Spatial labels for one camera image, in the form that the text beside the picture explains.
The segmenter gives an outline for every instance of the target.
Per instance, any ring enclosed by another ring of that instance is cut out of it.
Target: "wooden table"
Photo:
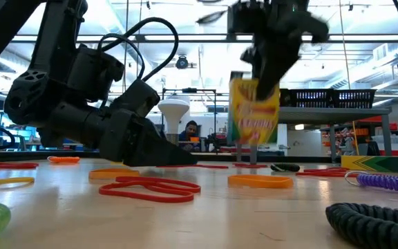
[[[287,190],[227,187],[230,174],[271,174],[270,169],[144,167],[143,176],[191,181],[202,193],[179,204],[102,196],[98,188],[109,181],[90,182],[88,173],[105,167],[121,166],[84,159],[78,165],[42,162],[36,170],[0,171],[0,178],[36,178],[27,187],[0,186],[0,203],[12,210],[0,248],[354,248],[328,224],[327,206],[355,202],[398,208],[397,192],[362,189],[342,178],[299,177]]]

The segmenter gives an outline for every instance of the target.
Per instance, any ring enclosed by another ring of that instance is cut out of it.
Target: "red rubber band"
[[[38,163],[0,163],[0,169],[36,169]]]
[[[203,167],[207,169],[228,169],[228,166],[224,165],[165,165],[165,166],[156,166],[162,168],[179,168],[179,167]]]
[[[304,172],[344,172],[346,173],[348,170],[347,168],[342,167],[331,167],[327,169],[304,169]]]
[[[233,163],[234,167],[242,167],[247,169],[260,169],[264,167],[268,167],[267,165],[248,165],[244,163]]]
[[[200,186],[196,185],[194,183],[189,183],[189,182],[184,182],[184,181],[179,181],[179,180],[157,178],[157,177],[118,176],[118,177],[116,177],[116,181],[118,183],[126,183],[128,181],[146,181],[146,182],[150,182],[150,183],[168,183],[168,184],[174,184],[174,185],[179,185],[179,186],[185,186],[185,187],[170,186],[170,188],[172,190],[182,190],[182,191],[188,191],[191,193],[199,193],[200,192]]]
[[[346,172],[297,172],[296,176],[325,176],[345,177]],[[359,174],[349,174],[348,177],[357,177]]]
[[[112,190],[119,187],[129,187],[134,185],[141,185],[147,188],[148,190],[154,192],[165,193],[165,194],[176,194],[179,195],[179,197],[154,196],[151,194],[140,194],[134,192]],[[100,187],[99,193],[110,196],[129,197],[133,199],[155,201],[160,203],[183,203],[187,201],[192,201],[194,198],[193,193],[191,192],[182,191],[182,190],[170,190],[166,188],[166,185],[163,185],[161,183],[148,182],[148,181],[129,181],[126,183],[111,183]]]
[[[134,199],[141,199],[147,201],[155,201],[161,203],[183,203],[187,201],[192,201],[194,196],[193,193],[200,192],[200,186],[188,183],[184,181],[163,179],[163,178],[154,178],[154,177],[138,177],[138,176],[120,176],[116,178],[116,181],[119,183],[111,183],[105,186],[100,187],[99,193],[104,195],[111,196],[122,196],[129,197]],[[176,184],[185,187],[175,187],[169,184]],[[177,197],[171,196],[154,196],[151,194],[140,194],[134,192],[126,192],[113,190],[119,187],[129,187],[134,185],[141,185],[148,190],[164,193],[164,194],[176,194],[179,195]]]

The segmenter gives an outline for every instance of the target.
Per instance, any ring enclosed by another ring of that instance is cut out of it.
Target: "yellow rubber band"
[[[290,177],[282,176],[233,175],[228,176],[228,185],[257,188],[287,188],[293,186],[293,180]]]
[[[132,169],[95,169],[88,175],[90,179],[115,179],[119,176],[139,176],[139,171]]]
[[[3,178],[0,179],[0,185],[9,183],[33,183],[35,179],[33,177],[14,177],[14,178]]]

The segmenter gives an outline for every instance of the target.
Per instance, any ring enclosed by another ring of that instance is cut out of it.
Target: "black coiled cord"
[[[299,172],[301,167],[293,163],[274,163],[271,169],[275,172]]]
[[[360,248],[398,249],[398,209],[357,203],[326,208],[331,226]]]

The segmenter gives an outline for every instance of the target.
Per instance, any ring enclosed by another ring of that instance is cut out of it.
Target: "table surface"
[[[389,109],[343,109],[281,107],[279,122],[285,124],[328,125],[342,124],[389,114]]]
[[[270,169],[141,167],[142,176],[190,181],[202,192],[192,202],[175,204],[103,196],[98,188],[110,181],[89,181],[88,173],[107,167],[123,166],[83,159],[77,165],[41,162],[36,170],[0,170],[0,178],[36,178],[29,186],[0,186],[0,203],[12,211],[0,248],[354,248],[330,227],[327,206],[398,208],[398,192],[363,189],[342,178],[293,177],[294,188],[286,190],[227,186],[230,174],[270,175]]]

